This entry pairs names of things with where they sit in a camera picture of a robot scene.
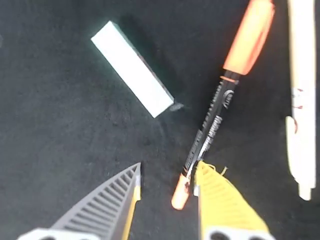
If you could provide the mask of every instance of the pen clip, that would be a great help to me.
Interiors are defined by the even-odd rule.
[[[298,156],[297,156],[297,141],[296,141],[296,132],[297,124],[294,118],[287,116],[285,118],[285,127],[286,127],[286,150],[288,156],[289,169],[292,176],[296,177],[299,171],[298,167]]]
[[[266,41],[275,7],[270,0],[251,0],[244,13],[223,68],[246,75]]]

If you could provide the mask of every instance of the orange highlighter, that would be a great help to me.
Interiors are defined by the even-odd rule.
[[[187,202],[193,169],[209,150],[240,76],[250,71],[261,52],[274,13],[275,6],[272,0],[250,0],[223,65],[224,75],[220,76],[220,84],[210,103],[202,127],[197,132],[175,188],[171,204],[177,210],[183,209]]]

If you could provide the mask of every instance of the eraser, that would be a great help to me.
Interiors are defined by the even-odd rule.
[[[91,40],[154,118],[174,103],[118,25],[109,21]]]

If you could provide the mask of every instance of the orange cap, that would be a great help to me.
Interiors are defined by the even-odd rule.
[[[189,179],[180,174],[178,184],[176,185],[171,200],[172,207],[174,207],[177,210],[181,210],[184,208],[189,197],[189,185]]]
[[[250,0],[223,68],[246,75],[266,41],[275,6],[272,0]]]

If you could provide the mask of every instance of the black background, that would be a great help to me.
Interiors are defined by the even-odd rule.
[[[99,184],[143,162],[130,239],[197,239],[197,199],[183,211],[170,200],[248,2],[1,0],[0,238],[50,227]],[[319,191],[301,200],[287,163],[288,8],[285,0],[275,6],[266,44],[206,161],[229,168],[226,177],[278,240],[314,240]],[[319,2],[316,19],[319,55]],[[156,119],[144,109],[90,41],[109,20],[184,109]]]

